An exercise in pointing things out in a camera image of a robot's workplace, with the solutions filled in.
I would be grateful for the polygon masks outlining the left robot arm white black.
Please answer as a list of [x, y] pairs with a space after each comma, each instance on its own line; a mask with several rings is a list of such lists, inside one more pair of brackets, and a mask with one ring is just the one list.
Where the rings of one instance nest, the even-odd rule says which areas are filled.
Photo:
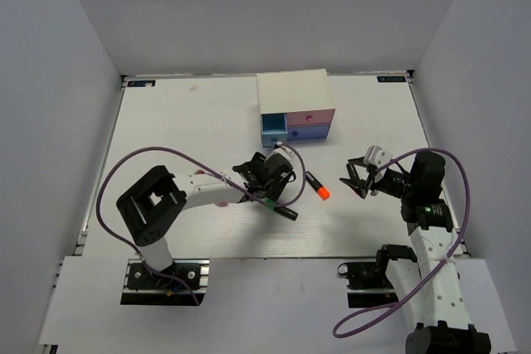
[[175, 266], [165, 235], [179, 213], [220, 202], [245, 203], [253, 196], [277, 201], [294, 175], [295, 154], [285, 147], [269, 155], [255, 153], [220, 179], [213, 172], [174, 175], [164, 165], [151, 168], [116, 202], [134, 244], [148, 264], [147, 277], [165, 287], [175, 277]]

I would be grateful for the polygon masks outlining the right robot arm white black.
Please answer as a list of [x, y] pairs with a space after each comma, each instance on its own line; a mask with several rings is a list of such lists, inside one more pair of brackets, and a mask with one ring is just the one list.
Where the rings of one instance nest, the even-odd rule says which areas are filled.
[[336, 338], [364, 332], [402, 312], [411, 329], [408, 353], [491, 352], [489, 334], [476, 329], [467, 311], [455, 265], [465, 228], [455, 227], [441, 196], [449, 155], [443, 150], [416, 150], [410, 170], [379, 146], [348, 160], [343, 183], [361, 198], [384, 193], [399, 199], [411, 243], [385, 244], [374, 260], [345, 262], [337, 268], [348, 280], [350, 307], [358, 314], [380, 310], [382, 315], [351, 332], [340, 332], [343, 323], [338, 322]]

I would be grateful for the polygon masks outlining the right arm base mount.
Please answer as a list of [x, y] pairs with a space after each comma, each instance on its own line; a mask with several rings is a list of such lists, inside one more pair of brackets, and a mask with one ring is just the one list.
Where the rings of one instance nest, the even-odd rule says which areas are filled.
[[349, 308], [370, 308], [398, 302], [391, 283], [376, 271], [375, 261], [344, 262], [338, 266], [337, 274], [347, 281]]

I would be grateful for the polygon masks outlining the clear paper clip jar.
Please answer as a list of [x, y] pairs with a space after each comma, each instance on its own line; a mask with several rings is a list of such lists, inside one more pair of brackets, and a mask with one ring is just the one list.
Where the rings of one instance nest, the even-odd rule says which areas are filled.
[[266, 198], [269, 201], [277, 202], [279, 197], [281, 195], [281, 189], [278, 188], [278, 186], [271, 186], [268, 188], [266, 193]]

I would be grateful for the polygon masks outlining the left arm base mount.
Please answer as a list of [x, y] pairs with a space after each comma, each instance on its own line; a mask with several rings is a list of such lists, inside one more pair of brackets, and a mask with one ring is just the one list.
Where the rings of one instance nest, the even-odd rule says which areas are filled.
[[125, 270], [121, 305], [196, 307], [207, 292], [208, 259], [175, 259], [162, 271], [149, 271], [139, 259], [130, 259]]

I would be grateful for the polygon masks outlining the light blue drawer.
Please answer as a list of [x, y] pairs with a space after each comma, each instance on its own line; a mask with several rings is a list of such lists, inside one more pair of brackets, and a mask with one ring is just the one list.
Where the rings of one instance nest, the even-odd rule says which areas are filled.
[[261, 143], [263, 148], [274, 147], [278, 142], [285, 142], [288, 129], [285, 114], [261, 115]]

